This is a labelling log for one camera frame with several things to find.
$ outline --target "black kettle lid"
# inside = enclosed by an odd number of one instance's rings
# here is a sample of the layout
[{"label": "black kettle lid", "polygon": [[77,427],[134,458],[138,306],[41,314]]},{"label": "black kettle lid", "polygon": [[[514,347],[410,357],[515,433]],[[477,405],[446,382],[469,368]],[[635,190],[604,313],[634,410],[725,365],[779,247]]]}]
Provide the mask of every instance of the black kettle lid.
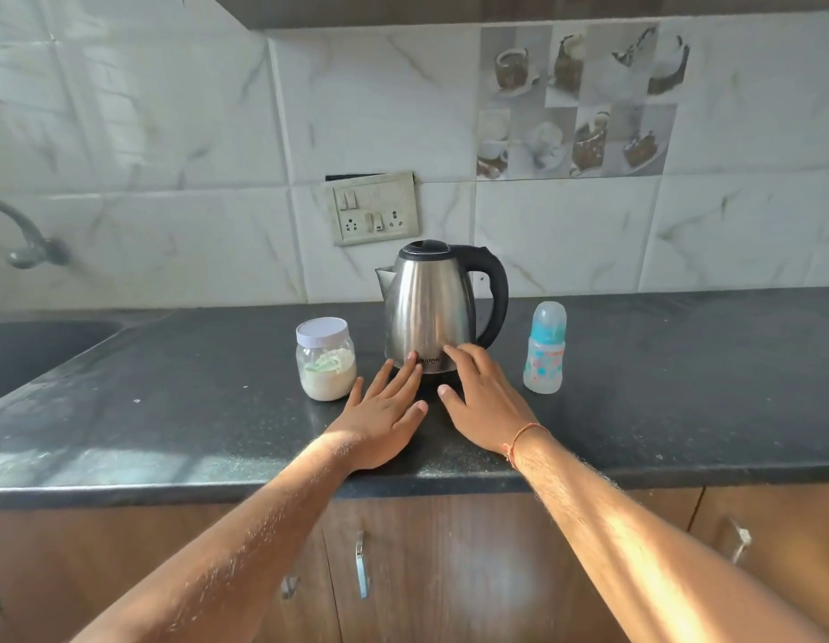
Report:
[{"label": "black kettle lid", "polygon": [[452,259],[452,247],[438,239],[423,239],[406,244],[400,250],[400,259],[408,261],[442,261]]}]

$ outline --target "stainless steel kettle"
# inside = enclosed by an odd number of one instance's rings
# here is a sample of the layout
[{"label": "stainless steel kettle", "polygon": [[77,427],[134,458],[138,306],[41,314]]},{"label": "stainless steel kettle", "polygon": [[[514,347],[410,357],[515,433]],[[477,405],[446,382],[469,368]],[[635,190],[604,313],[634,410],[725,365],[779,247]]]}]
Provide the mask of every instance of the stainless steel kettle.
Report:
[{"label": "stainless steel kettle", "polygon": [[[489,276],[494,299],[489,323],[476,335],[469,272]],[[401,367],[416,350],[426,374],[456,369],[445,345],[492,345],[507,314],[507,273],[485,247],[449,246],[433,239],[409,243],[393,267],[377,268],[385,299],[385,356]]]}]

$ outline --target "jar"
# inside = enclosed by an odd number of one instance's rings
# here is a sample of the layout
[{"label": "jar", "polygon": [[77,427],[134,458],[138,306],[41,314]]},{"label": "jar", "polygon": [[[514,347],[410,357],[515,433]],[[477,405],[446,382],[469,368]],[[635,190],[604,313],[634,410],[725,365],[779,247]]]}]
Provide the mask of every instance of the jar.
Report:
[{"label": "jar", "polygon": [[301,387],[311,399],[334,401],[349,394],[358,378],[356,347],[343,318],[314,318],[295,328],[295,360]]}]

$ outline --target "jar lid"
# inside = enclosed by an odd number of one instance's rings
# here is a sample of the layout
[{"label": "jar lid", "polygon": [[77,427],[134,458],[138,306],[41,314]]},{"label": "jar lid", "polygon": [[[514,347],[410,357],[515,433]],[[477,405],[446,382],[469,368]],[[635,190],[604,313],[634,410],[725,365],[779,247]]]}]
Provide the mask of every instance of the jar lid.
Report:
[{"label": "jar lid", "polygon": [[343,318],[314,318],[295,327],[295,340],[302,347],[334,347],[349,337],[349,325]]}]

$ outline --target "white marble tile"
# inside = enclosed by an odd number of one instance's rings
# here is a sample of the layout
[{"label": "white marble tile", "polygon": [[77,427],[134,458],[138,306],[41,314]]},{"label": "white marble tile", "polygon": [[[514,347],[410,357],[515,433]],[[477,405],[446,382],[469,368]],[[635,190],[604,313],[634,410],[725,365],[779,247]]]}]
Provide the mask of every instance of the white marble tile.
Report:
[{"label": "white marble tile", "polygon": [[641,291],[801,286],[829,215],[829,171],[666,175]]},{"label": "white marble tile", "polygon": [[270,36],[292,182],[407,170],[473,180],[478,27]]},{"label": "white marble tile", "polygon": [[36,0],[0,0],[0,45],[48,40]]},{"label": "white marble tile", "polygon": [[[375,268],[390,266],[414,237],[358,246],[335,247],[331,240],[322,188],[293,188],[293,209],[309,302],[381,300]],[[415,186],[421,239],[471,243],[473,183],[424,183]]]},{"label": "white marble tile", "polygon": [[0,49],[0,193],[96,189],[84,132],[54,45]]},{"label": "white marble tile", "polygon": [[60,39],[247,31],[215,0],[42,0]]},{"label": "white marble tile", "polygon": [[691,20],[666,173],[829,168],[829,12]]},{"label": "white marble tile", "polygon": [[60,47],[105,191],[286,182],[257,34]]},{"label": "white marble tile", "polygon": [[[474,242],[511,296],[636,291],[659,178],[477,183]],[[484,294],[485,280],[476,291]]]},{"label": "white marble tile", "polygon": [[305,299],[285,188],[8,197],[72,263],[17,271],[0,215],[0,310],[253,305]]}]

